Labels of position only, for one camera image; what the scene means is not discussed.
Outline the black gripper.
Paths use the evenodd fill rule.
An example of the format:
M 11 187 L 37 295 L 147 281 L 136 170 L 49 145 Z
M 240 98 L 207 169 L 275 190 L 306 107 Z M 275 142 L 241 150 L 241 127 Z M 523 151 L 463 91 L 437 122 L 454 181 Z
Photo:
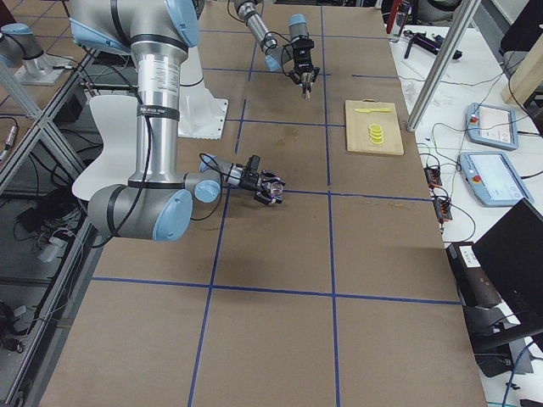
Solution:
M 294 70 L 287 73 L 287 77 L 292 82 L 299 86 L 301 92 L 305 92 L 305 85 L 302 78 L 303 74 L 307 74 L 307 91 L 312 91 L 312 86 L 318 77 L 320 68 L 314 67 L 311 60 L 311 49 L 314 47 L 314 42 L 310 38 L 297 38 L 291 41 L 293 49 Z
M 259 173 L 258 170 L 249 167 L 243 167 L 238 186 L 244 190 L 255 192 L 254 200 L 264 205 L 273 205 L 281 203 L 271 203 L 267 190 L 262 187 L 284 187 L 285 182 L 275 173 L 268 170 L 263 170 Z

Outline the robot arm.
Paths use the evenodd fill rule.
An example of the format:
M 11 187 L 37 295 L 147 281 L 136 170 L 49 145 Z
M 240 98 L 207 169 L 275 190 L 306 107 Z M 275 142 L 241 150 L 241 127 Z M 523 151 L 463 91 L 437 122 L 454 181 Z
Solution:
M 99 189 L 87 205 L 104 240 L 176 241 L 192 219 L 193 200 L 215 201 L 223 184 L 251 191 L 265 205 L 282 202 L 283 181 L 259 170 L 257 155 L 240 165 L 201 154 L 199 172 L 176 169 L 181 67 L 199 43 L 193 2 L 74 1 L 70 25 L 82 46 L 130 55 L 137 69 L 135 170 L 126 183 Z
M 293 14 L 289 18 L 289 37 L 283 37 L 285 43 L 280 45 L 277 42 L 277 36 L 280 34 L 267 28 L 257 11 L 256 4 L 256 1 L 235 1 L 237 16 L 259 43 L 261 51 L 265 54 L 267 68 L 272 72 L 281 71 L 301 88 L 301 97 L 309 99 L 320 68 L 313 64 L 311 58 L 315 43 L 309 35 L 305 16 Z

